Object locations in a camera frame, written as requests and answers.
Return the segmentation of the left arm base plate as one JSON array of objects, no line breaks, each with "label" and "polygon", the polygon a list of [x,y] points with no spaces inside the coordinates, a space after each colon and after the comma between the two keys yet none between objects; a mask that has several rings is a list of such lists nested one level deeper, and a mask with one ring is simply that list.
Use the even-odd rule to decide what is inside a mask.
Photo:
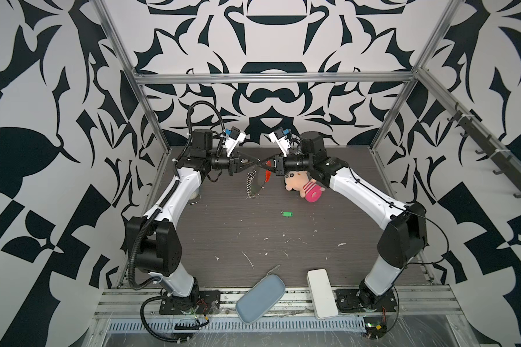
[{"label": "left arm base plate", "polygon": [[219,311],[220,291],[200,290],[189,297],[165,295],[161,300],[160,315],[180,315],[195,312],[197,315],[209,315]]}]

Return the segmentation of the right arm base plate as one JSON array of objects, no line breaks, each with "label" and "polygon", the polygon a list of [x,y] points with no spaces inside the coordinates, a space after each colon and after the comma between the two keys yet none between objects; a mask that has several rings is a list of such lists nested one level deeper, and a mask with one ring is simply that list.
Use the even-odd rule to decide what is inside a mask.
[{"label": "right arm base plate", "polygon": [[397,299],[392,289],[382,296],[374,296],[364,289],[336,289],[334,295],[340,313],[396,312],[397,308]]}]

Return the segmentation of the metal keyring with chain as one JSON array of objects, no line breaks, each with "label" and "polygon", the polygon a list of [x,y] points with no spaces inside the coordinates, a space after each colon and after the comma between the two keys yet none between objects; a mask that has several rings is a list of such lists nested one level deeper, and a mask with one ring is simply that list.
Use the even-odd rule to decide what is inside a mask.
[{"label": "metal keyring with chain", "polygon": [[266,184],[266,177],[264,173],[258,173],[252,170],[247,173],[246,179],[246,193],[249,199],[256,199],[261,196],[261,192]]}]

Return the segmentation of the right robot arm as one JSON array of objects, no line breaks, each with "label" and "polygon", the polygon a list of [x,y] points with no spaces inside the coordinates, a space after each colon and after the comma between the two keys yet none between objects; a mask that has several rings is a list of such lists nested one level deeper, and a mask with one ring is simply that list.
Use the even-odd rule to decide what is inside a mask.
[{"label": "right robot arm", "polygon": [[289,130],[269,134],[281,152],[259,163],[260,167],[285,178],[285,188],[298,192],[308,202],[318,201],[330,189],[360,208],[380,227],[378,257],[360,283],[357,305],[373,309],[392,291],[395,281],[428,244],[426,210],[418,202],[400,202],[369,184],[344,160],[328,155],[318,132],[305,132],[299,148],[292,150]]}]

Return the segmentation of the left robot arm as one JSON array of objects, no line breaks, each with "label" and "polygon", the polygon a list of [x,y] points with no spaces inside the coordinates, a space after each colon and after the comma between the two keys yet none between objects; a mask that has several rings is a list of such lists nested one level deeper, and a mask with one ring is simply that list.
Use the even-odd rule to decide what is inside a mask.
[{"label": "left robot arm", "polygon": [[182,244],[177,224],[192,195],[212,170],[242,172],[259,162],[241,156],[235,149],[246,134],[238,128],[224,130],[213,147],[211,130],[195,130],[173,160],[174,176],[159,200],[142,217],[133,217],[125,227],[127,279],[136,291],[158,283],[179,298],[197,300],[198,285],[182,264]]}]

